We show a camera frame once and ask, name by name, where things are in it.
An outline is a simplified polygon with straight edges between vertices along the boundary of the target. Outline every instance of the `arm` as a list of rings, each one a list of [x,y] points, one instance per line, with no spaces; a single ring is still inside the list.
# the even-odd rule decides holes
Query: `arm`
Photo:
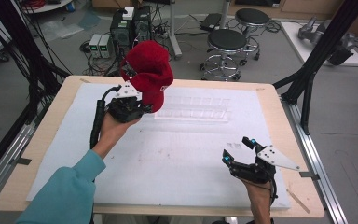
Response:
[[[58,169],[16,223],[90,223],[95,193],[93,180],[105,168],[103,158],[137,121],[119,123],[106,114],[97,145],[74,167]]]
[[[270,224],[270,182],[267,182],[266,184],[255,184],[243,179],[241,179],[241,181],[248,190],[248,196],[251,201],[251,211],[254,215],[255,224]]]

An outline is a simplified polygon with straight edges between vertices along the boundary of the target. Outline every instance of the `black stool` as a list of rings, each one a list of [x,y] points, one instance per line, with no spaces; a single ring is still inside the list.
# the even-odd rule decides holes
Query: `black stool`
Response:
[[[260,45],[250,36],[250,33],[256,28],[264,27],[269,22],[269,16],[257,9],[243,8],[235,13],[235,20],[245,27],[242,33],[246,37],[246,47],[244,50],[246,54],[245,58],[240,61],[240,65],[246,65],[249,52],[257,50],[254,59],[258,60],[260,57]]]
[[[209,57],[200,65],[203,70],[202,80],[206,80],[207,75],[223,78],[225,81],[229,77],[238,80],[241,77],[241,71],[237,63],[229,56],[242,52],[246,46],[247,40],[244,35],[233,30],[214,30],[208,35],[208,52],[215,50],[220,54]]]

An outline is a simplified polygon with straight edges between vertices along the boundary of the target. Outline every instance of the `transparent plastic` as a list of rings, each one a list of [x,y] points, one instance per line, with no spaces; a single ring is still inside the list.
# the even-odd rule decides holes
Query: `transparent plastic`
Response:
[[[230,99],[166,96],[155,119],[228,122]]]

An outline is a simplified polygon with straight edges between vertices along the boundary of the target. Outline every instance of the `human hand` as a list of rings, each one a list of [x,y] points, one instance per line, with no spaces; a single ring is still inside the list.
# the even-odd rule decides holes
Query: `human hand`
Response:
[[[256,184],[244,179],[241,181],[248,190],[255,224],[270,224],[271,183]]]
[[[120,140],[131,125],[137,123],[140,119],[135,119],[127,123],[121,123],[115,120],[109,113],[103,118],[100,140],[92,149],[102,159],[109,153],[112,147]]]

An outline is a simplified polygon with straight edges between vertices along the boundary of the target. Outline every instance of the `black pole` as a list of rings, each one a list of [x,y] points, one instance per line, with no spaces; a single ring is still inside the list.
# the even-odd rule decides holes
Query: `black pole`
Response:
[[[298,97],[304,92],[304,101],[301,111],[301,127],[306,134],[310,134],[308,124],[310,117],[310,99],[313,80],[324,64],[325,60],[334,52],[336,45],[346,34],[351,24],[358,17],[358,0],[346,0],[339,8],[336,16],[332,19],[321,39],[316,44],[304,65],[290,77],[286,77],[273,86],[278,89],[290,82],[289,90],[282,95],[282,99],[289,104],[295,105]]]

